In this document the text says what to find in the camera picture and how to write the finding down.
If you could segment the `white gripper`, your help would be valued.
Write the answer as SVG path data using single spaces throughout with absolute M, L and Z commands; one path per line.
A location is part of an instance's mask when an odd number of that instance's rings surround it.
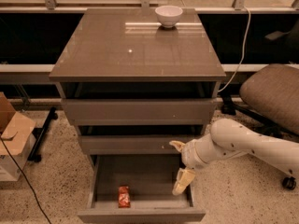
M 178 169 L 176 182 L 172 190 L 172 194 L 177 196 L 182 194 L 195 179 L 195 171 L 193 169 L 203 169 L 207 167 L 207 164 L 203 162 L 197 154 L 195 140 L 186 144 L 181 141 L 173 140 L 169 142 L 169 145 L 174 147 L 178 152 L 181 152 L 182 162 L 188 167 Z

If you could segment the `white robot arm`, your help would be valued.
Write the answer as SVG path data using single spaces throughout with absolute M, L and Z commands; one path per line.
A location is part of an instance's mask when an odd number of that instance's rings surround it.
M 185 168 L 180 168 L 172 193 L 181 194 L 195 179 L 195 169 L 213 161 L 253 155 L 272 165 L 291 179 L 299 178 L 299 144 L 256 133 L 232 119 L 219 119 L 209 134 L 187 143 L 171 141 L 180 154 Z

